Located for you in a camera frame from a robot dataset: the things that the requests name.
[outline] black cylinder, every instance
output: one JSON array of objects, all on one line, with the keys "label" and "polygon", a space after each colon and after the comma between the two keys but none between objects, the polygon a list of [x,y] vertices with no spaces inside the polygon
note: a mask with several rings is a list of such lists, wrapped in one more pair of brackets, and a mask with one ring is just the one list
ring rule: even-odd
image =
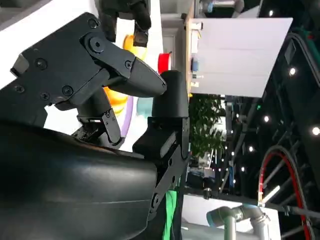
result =
[{"label": "black cylinder", "polygon": [[187,82],[181,72],[166,71],[161,74],[166,82],[166,91],[153,99],[152,117],[159,118],[187,118],[188,93]]}]

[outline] green object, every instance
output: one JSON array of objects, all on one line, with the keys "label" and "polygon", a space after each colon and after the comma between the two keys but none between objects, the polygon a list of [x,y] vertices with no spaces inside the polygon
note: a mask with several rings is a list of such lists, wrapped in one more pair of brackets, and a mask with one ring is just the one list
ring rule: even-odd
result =
[{"label": "green object", "polygon": [[225,116],[222,108],[222,98],[219,95],[194,94],[189,102],[190,143],[194,157],[203,157],[212,149],[223,149],[222,131],[214,128]]},{"label": "green object", "polygon": [[162,239],[170,240],[170,232],[172,221],[174,219],[174,214],[177,205],[177,192],[176,191],[167,191],[165,194],[166,202],[166,222],[163,230]]}]

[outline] purple object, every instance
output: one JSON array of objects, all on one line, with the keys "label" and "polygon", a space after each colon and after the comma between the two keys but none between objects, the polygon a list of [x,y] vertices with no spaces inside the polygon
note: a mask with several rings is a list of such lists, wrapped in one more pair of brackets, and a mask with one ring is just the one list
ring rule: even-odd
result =
[{"label": "purple object", "polygon": [[128,134],[130,123],[131,123],[131,118],[132,118],[133,108],[134,108],[134,97],[128,96],[128,101],[126,103],[124,122],[121,127],[121,136],[122,137],[126,137]]}]

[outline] cable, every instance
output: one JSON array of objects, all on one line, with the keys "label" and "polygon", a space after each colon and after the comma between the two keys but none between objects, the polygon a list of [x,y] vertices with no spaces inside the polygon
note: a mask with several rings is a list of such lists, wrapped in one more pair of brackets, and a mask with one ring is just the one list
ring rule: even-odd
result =
[{"label": "cable", "polygon": [[[295,168],[294,161],[290,155],[290,153],[282,146],[276,145],[272,146],[271,148],[268,149],[266,152],[263,160],[262,160],[262,165],[260,168],[260,173],[259,173],[259,184],[258,184],[258,202],[262,202],[262,195],[263,195],[263,186],[264,186],[264,174],[266,171],[266,167],[270,160],[274,157],[278,156],[282,158],[282,160],[285,162],[289,173],[290,177],[292,179],[292,184],[293,184],[293,189],[295,192],[296,196],[296,201],[297,205],[300,209],[305,209],[306,208],[306,202],[302,193],[302,186],[300,183],[299,178],[296,177],[298,176],[298,171]],[[301,221],[302,221],[302,226],[303,226],[303,231],[304,231],[304,236],[306,240],[311,239],[311,235],[313,235],[313,232],[310,229],[310,224],[307,222],[306,216],[301,215]]]}]

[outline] black plastic housing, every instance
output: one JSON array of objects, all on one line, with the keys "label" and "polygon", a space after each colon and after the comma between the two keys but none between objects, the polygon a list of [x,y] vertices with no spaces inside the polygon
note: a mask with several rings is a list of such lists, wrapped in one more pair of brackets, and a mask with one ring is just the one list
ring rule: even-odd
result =
[{"label": "black plastic housing", "polygon": [[166,91],[153,99],[152,117],[187,118],[189,116],[187,82],[181,72],[165,71],[161,77],[166,82]]},{"label": "black plastic housing", "polygon": [[147,226],[157,169],[136,153],[0,123],[0,233],[10,240],[124,240]]}]

